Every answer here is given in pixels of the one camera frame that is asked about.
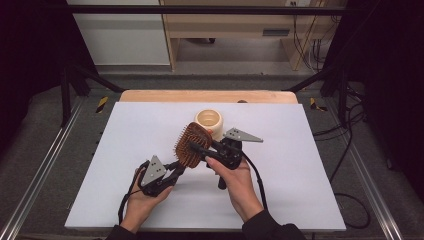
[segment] person's right hand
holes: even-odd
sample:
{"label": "person's right hand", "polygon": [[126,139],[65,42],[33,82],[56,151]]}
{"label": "person's right hand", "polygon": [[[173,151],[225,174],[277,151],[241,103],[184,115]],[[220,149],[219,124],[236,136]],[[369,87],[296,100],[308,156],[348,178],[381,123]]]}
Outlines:
{"label": "person's right hand", "polygon": [[243,222],[247,222],[247,220],[264,210],[253,189],[250,167],[244,158],[240,166],[234,170],[226,168],[219,161],[210,157],[206,157],[206,162],[225,180],[231,204]]}

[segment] wooden edge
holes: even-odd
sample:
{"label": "wooden edge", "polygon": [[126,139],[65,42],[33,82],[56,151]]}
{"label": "wooden edge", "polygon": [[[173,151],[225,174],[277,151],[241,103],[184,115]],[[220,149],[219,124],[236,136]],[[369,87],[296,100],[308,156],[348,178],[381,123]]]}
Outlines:
{"label": "wooden edge", "polygon": [[238,102],[297,104],[293,92],[206,91],[206,90],[127,90],[120,102]]}

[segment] hand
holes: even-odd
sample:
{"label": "hand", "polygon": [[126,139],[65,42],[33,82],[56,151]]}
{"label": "hand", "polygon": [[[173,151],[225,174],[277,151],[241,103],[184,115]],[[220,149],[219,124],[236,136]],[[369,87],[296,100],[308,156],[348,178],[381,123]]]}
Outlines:
{"label": "hand", "polygon": [[231,204],[243,222],[247,222],[264,210],[253,189],[250,167],[246,159],[243,158],[240,166],[234,170],[226,168],[219,161],[210,157],[206,157],[206,162],[225,180]]}
{"label": "hand", "polygon": [[157,197],[146,196],[137,185],[139,177],[140,174],[137,176],[137,181],[134,183],[131,191],[132,193],[136,193],[131,194],[128,199],[127,211],[122,223],[120,224],[121,227],[132,233],[136,233],[138,231],[141,224],[143,224],[149,217],[153,208],[165,200],[172,191],[172,186],[170,186],[163,190]]}

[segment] metal rail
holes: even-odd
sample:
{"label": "metal rail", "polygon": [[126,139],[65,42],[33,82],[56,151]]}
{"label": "metal rail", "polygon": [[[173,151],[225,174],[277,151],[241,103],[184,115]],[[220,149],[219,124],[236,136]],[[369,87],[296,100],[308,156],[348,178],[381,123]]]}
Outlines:
{"label": "metal rail", "polygon": [[[338,116],[336,113],[336,105],[334,99],[325,99],[328,109],[330,110],[331,115],[333,116],[336,122],[338,121]],[[343,134],[343,140],[346,145],[349,141],[349,133]],[[399,228],[393,219],[392,214],[390,213],[389,208],[386,205],[386,202],[381,196],[380,191],[378,190],[377,185],[375,184],[371,174],[369,173],[367,167],[364,164],[364,161],[361,158],[361,155],[356,148],[354,141],[352,141],[349,149],[349,153],[352,157],[352,165],[356,171],[356,174],[361,181],[362,187],[367,195],[368,201],[371,204],[371,207],[374,210],[374,213],[380,223],[381,229],[383,230],[386,238],[388,240],[402,240],[402,234],[399,231]]]}
{"label": "metal rail", "polygon": [[3,227],[0,233],[1,240],[12,240],[15,239],[18,235],[19,230],[21,229],[26,217],[28,216],[29,211],[31,210],[32,205],[35,202],[41,188],[47,176],[55,163],[57,156],[62,149],[69,132],[74,126],[75,120],[77,119],[81,106],[85,102],[85,97],[77,97],[77,100],[73,106],[72,115],[68,123],[60,128],[58,134],[56,135],[55,140],[53,141],[50,149],[48,150],[46,156],[44,157],[43,162],[38,168],[37,173],[31,181],[28,189],[26,190],[24,196],[13,212],[12,216],[7,221],[6,225]]}
{"label": "metal rail", "polygon": [[230,14],[230,15],[316,15],[343,16],[364,13],[365,9],[346,7],[266,7],[204,5],[46,5],[54,12],[89,14]]}

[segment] white cabinet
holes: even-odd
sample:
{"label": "white cabinet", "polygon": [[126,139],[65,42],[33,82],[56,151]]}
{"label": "white cabinet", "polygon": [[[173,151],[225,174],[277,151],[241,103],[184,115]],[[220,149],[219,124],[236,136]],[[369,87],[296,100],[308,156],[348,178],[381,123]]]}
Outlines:
{"label": "white cabinet", "polygon": [[[159,5],[157,0],[67,0],[68,4]],[[159,14],[74,14],[96,65],[169,65]]]}

